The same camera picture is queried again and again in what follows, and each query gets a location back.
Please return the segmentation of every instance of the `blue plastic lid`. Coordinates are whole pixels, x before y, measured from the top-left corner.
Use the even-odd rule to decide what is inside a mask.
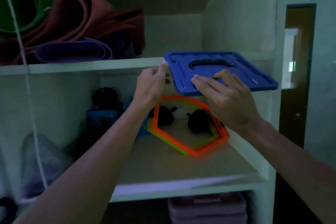
[[[195,74],[212,77],[227,69],[236,74],[251,91],[276,90],[278,82],[235,52],[167,52],[176,91],[183,96],[202,96],[191,82]]]

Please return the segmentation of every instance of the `person's left hand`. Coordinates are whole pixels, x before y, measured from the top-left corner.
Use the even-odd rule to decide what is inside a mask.
[[[133,100],[137,103],[144,104],[145,107],[152,109],[162,97],[166,84],[170,81],[166,78],[167,63],[159,67],[144,69],[138,77],[136,90]]]

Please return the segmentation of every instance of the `cabinet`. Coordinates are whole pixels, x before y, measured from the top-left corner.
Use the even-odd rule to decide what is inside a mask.
[[[118,8],[143,5],[146,49],[130,60],[29,65],[38,131],[59,147],[85,127],[92,93],[135,91],[142,69],[168,51],[235,51],[281,80],[285,0],[109,0]],[[31,133],[24,66],[0,67],[0,144],[9,187],[21,195],[22,142]],[[173,84],[166,94],[174,93]],[[278,126],[280,90],[253,94],[260,114]],[[230,139],[204,158],[186,157],[153,136],[138,139],[111,202],[227,191],[250,191],[251,223],[271,223],[275,170],[246,141]]]

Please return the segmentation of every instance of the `red yoga mat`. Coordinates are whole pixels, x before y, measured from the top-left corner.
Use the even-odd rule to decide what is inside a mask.
[[[145,48],[145,22],[142,8],[117,12],[106,0],[56,0],[45,20],[22,36],[27,62],[36,49],[49,42],[99,40],[107,35],[128,31],[136,55]],[[21,64],[16,38],[0,43],[0,64]]]

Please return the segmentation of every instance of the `doorway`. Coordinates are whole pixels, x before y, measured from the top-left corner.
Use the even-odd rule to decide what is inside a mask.
[[[288,6],[286,11],[279,132],[302,148],[305,145],[315,16],[316,4]],[[321,223],[277,173],[274,224],[288,221]]]

